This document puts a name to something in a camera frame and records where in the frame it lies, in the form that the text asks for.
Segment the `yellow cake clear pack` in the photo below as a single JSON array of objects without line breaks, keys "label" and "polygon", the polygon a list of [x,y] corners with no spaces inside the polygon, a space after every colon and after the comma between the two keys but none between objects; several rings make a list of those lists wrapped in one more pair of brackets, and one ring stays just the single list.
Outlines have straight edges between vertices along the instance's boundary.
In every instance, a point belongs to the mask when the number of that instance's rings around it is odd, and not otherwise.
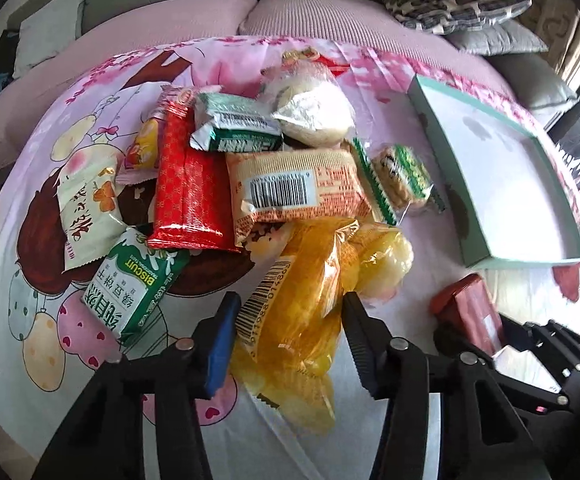
[{"label": "yellow cake clear pack", "polygon": [[350,239],[359,228],[342,218],[293,223],[286,246],[236,319],[232,374],[256,400],[315,432],[330,430],[336,420],[328,372],[342,297],[357,283]]}]

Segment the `green white biscuit pack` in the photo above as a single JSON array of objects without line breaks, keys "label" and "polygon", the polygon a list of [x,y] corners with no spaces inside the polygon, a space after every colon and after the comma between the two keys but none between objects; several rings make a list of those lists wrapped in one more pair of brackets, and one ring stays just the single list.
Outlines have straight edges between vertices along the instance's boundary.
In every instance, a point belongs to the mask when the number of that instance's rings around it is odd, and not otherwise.
[{"label": "green white biscuit pack", "polygon": [[102,260],[82,301],[121,344],[140,333],[149,315],[189,263],[187,249],[154,249],[127,228]]}]

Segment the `red milk biscuit pack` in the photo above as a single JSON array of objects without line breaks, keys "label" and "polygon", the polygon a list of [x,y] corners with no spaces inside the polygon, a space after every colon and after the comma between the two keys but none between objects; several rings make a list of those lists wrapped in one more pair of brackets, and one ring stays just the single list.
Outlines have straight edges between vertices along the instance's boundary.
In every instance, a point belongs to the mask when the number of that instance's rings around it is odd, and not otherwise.
[{"label": "red milk biscuit pack", "polygon": [[488,356],[504,346],[502,318],[479,274],[471,273],[443,288],[431,299],[429,310],[440,324],[450,324]]}]

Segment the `long red patterned pack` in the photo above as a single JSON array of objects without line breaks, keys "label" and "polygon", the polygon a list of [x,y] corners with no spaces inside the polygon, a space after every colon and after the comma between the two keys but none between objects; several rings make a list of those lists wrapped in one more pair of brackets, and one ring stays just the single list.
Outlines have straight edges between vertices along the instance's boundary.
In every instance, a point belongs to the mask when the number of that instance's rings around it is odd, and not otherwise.
[{"label": "long red patterned pack", "polygon": [[189,145],[196,130],[194,102],[199,93],[185,89],[164,103],[165,125],[148,246],[239,252],[225,155]]}]

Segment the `green rice cracker pack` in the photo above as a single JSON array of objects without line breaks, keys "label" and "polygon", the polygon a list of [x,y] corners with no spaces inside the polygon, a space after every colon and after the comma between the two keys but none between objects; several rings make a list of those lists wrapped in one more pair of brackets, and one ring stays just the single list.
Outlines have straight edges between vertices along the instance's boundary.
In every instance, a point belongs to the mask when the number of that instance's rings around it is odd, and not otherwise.
[{"label": "green rice cracker pack", "polygon": [[345,148],[355,160],[375,221],[399,226],[409,214],[426,209],[438,214],[446,211],[427,167],[409,146],[385,145],[371,155],[366,143],[354,138]]}]

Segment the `orange barcode cake pack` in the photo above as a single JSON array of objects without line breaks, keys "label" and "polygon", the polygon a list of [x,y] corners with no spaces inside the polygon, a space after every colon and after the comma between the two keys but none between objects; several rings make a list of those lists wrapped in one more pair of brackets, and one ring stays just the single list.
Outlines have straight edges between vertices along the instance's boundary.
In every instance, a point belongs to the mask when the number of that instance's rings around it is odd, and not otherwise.
[{"label": "orange barcode cake pack", "polygon": [[338,148],[228,153],[235,244],[258,223],[371,213],[353,156]]}]

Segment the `mint green wafer pack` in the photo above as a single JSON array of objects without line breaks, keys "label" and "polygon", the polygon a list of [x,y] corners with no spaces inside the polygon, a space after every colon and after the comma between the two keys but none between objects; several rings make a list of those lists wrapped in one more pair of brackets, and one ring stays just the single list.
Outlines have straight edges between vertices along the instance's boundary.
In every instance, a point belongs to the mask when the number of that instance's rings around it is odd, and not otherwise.
[{"label": "mint green wafer pack", "polygon": [[202,92],[194,102],[196,130],[189,145],[198,151],[259,153],[281,149],[282,131],[269,107],[255,99]]}]

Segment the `white bun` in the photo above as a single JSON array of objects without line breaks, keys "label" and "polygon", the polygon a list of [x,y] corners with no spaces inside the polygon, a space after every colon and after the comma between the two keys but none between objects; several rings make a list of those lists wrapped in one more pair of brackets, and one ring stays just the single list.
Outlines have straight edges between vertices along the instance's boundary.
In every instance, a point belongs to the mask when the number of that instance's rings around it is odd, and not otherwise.
[{"label": "white bun", "polygon": [[319,63],[295,60],[267,67],[258,98],[284,136],[310,148],[334,148],[356,130],[351,102]]}]

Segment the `yellow jelly cup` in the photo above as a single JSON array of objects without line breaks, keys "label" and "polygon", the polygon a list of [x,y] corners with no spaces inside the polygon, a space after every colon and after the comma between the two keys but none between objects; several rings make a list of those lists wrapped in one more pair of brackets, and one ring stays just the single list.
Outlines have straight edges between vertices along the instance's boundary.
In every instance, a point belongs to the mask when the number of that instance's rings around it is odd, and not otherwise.
[{"label": "yellow jelly cup", "polygon": [[350,239],[360,270],[355,291],[372,304],[384,304],[396,296],[414,263],[412,244],[396,226],[365,223]]}]

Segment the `white flower print pack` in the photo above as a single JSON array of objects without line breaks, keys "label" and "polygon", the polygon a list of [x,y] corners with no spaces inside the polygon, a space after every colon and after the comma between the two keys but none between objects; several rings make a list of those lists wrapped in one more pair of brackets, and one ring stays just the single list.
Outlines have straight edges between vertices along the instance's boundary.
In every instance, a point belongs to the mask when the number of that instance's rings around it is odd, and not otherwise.
[{"label": "white flower print pack", "polygon": [[114,155],[89,162],[58,186],[61,226],[66,234],[64,270],[80,268],[106,256],[126,224],[115,191],[118,160]]}]

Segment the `pink fruit snack pack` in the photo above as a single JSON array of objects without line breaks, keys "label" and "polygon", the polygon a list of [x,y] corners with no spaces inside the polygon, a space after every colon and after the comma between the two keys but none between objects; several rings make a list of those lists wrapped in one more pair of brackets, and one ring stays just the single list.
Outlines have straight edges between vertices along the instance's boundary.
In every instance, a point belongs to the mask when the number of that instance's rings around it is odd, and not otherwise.
[{"label": "pink fruit snack pack", "polygon": [[164,124],[164,114],[156,110],[142,123],[116,175],[118,185],[134,185],[158,176]]}]

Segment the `red gold coin snack bag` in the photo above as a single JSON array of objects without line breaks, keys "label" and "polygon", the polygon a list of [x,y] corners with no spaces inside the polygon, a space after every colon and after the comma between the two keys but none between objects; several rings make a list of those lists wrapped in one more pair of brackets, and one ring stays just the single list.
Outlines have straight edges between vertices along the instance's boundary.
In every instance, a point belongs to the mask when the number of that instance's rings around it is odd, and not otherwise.
[{"label": "red gold coin snack bag", "polygon": [[322,55],[313,47],[306,47],[303,50],[288,50],[284,51],[281,55],[281,64],[290,65],[298,61],[306,61],[310,63],[316,63],[327,67],[333,77],[339,77],[347,73],[350,70],[350,66],[345,63],[338,63],[333,61],[331,58],[327,58]]}]

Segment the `grey pillow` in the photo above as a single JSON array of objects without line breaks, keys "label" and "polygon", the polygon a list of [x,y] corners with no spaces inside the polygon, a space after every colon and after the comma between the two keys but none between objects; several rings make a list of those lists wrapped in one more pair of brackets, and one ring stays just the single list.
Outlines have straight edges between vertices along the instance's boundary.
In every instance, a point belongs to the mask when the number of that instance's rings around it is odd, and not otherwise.
[{"label": "grey pillow", "polygon": [[452,32],[445,39],[461,52],[484,58],[548,51],[547,44],[539,36],[515,20],[504,21],[481,30]]}]

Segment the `black white patterned pillow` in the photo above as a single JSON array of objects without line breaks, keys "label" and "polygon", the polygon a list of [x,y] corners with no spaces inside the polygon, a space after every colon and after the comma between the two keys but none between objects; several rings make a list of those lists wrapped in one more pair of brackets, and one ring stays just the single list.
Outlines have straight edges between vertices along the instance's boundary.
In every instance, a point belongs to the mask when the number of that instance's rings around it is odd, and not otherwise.
[{"label": "black white patterned pillow", "polygon": [[441,36],[482,30],[516,18],[532,6],[532,0],[381,1],[404,27]]}]

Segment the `light grey cushion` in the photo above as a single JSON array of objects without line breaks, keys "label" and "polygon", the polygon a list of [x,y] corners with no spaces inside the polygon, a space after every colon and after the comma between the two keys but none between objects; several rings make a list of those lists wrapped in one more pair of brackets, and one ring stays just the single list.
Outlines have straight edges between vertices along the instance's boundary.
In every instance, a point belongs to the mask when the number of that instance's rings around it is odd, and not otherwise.
[{"label": "light grey cushion", "polygon": [[13,78],[61,53],[82,33],[84,0],[50,0],[21,22]]}]

